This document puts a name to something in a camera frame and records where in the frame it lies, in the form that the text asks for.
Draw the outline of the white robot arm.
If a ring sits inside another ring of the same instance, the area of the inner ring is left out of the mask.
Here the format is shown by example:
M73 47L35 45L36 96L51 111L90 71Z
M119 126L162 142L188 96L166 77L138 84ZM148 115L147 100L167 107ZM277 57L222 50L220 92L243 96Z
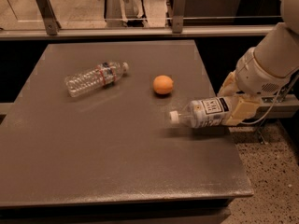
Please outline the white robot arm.
M256 115L264 96L278 97L299 69L299 0L282 0L282 21L238 60L218 92L229 105L222 123L235 126Z

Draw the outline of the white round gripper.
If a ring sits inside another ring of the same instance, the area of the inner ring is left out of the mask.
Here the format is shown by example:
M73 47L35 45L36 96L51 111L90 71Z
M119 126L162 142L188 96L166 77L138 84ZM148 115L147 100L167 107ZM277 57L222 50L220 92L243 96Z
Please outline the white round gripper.
M223 81L217 96L230 96L229 114L224 119L226 126L236 126L256 115L261 99L250 95L271 95L289 81L289 75L273 59L261 59L250 48L238 60L236 68ZM239 88L250 95L234 95Z

